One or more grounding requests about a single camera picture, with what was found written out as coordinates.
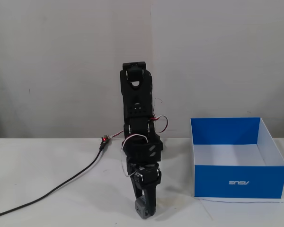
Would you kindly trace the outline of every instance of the blue box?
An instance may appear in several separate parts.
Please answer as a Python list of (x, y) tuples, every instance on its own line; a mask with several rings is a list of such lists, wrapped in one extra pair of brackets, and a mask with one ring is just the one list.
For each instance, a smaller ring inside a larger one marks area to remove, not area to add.
[(281, 198), (284, 159), (261, 118), (192, 118), (194, 196)]

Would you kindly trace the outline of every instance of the black robotic arm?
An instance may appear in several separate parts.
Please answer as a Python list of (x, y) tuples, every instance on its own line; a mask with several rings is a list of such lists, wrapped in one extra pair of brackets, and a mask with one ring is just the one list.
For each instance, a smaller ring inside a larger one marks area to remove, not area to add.
[(135, 208), (146, 219), (156, 211), (156, 186), (161, 182), (163, 143), (154, 127), (152, 105), (152, 77), (145, 62), (124, 63), (120, 72), (124, 105), (125, 138), (140, 134), (147, 137), (131, 137), (124, 144), (127, 172), (136, 196)]

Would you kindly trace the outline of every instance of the white wall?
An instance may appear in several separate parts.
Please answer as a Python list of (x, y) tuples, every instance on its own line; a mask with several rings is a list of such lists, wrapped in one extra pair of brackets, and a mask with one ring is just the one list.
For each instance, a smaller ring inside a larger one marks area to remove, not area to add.
[(151, 15), (167, 137), (188, 137), (190, 117), (248, 116), (284, 137), (284, 0), (157, 0)]
[(122, 63), (152, 67), (150, 0), (0, 0), (0, 136), (123, 128)]
[(165, 137), (209, 116), (284, 136), (284, 0), (0, 0), (0, 137), (119, 131), (129, 61), (154, 76)]

